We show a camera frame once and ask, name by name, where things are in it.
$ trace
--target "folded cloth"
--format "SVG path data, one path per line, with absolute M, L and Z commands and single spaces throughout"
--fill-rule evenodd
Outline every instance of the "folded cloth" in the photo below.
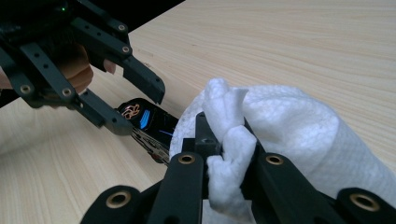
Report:
M 333 109 L 297 88 L 282 85 L 229 87 L 223 78 L 209 80 L 205 90 L 195 97 L 179 119 L 171 141 L 171 158 L 181 151 L 184 138 L 195 136 L 195 116 L 202 111 L 224 149 L 222 157 L 207 160 L 209 203 L 214 210 L 233 218 L 235 223 L 251 221 L 245 205 L 241 205 L 239 189 L 235 187 L 240 185 L 240 175 L 247 168 L 245 162 L 251 157 L 251 149 L 241 148 L 237 143 L 237 135 L 248 137 L 241 128 L 243 118 L 266 151 L 289 158 L 320 192 L 335 198 L 340 189 L 367 189 L 396 207 L 396 175 Z M 227 194 L 223 191 L 219 196 L 224 186 L 233 190 Z M 235 198 L 238 203 L 230 203 Z M 214 217 L 218 220 L 207 223 L 220 223 L 221 216 Z

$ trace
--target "human hand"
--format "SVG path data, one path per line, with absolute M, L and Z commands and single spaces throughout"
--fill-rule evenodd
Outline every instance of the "human hand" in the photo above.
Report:
M 75 88 L 76 92 L 84 91 L 92 82 L 93 71 L 84 47 L 71 45 L 64 48 L 54 63 L 58 69 Z M 109 60 L 104 60 L 104 68 L 107 72 L 114 74 L 116 65 Z M 12 89 L 8 77 L 0 66 L 0 89 Z

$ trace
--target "white cloth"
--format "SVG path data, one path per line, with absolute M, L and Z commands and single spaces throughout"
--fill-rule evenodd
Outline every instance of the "white cloth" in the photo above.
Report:
M 251 158 L 251 148 L 241 148 L 236 138 L 244 134 L 245 140 L 241 141 L 249 139 L 241 127 L 243 117 L 266 151 L 288 157 L 317 190 L 335 198 L 340 189 L 367 189 L 396 207 L 395 174 L 334 110 L 297 88 L 282 85 L 229 87 L 223 78 L 209 80 L 205 90 L 180 117 L 170 157 L 181 151 L 183 138 L 195 136 L 195 116 L 202 111 L 225 151 L 223 158 L 217 156 L 207 160 L 209 202 L 224 218 L 231 217 L 235 223 L 251 221 L 246 206 L 241 205 L 239 189 L 246 161 Z M 211 167 L 216 167 L 216 174 L 211 174 Z M 233 190 L 226 193 L 225 187 Z M 221 222 L 221 216 L 215 219 L 206 219 L 206 223 Z

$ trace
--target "wooden table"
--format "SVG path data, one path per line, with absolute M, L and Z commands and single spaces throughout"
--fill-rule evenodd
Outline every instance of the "wooden table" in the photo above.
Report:
M 333 107 L 396 172 L 395 1 L 187 0 L 130 37 L 174 116 L 212 77 L 295 86 Z M 90 86 L 111 106 L 145 97 L 121 71 L 95 69 Z M 165 173 L 131 136 L 76 111 L 21 99 L 0 111 L 0 223 L 79 223 L 105 189 L 143 190 Z

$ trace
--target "blue graphic on screen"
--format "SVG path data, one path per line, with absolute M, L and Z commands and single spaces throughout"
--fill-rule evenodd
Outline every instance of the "blue graphic on screen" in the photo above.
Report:
M 143 113 L 143 117 L 140 120 L 140 129 L 146 128 L 146 126 L 148 126 L 148 123 L 149 123 L 149 111 L 145 110 L 145 113 Z

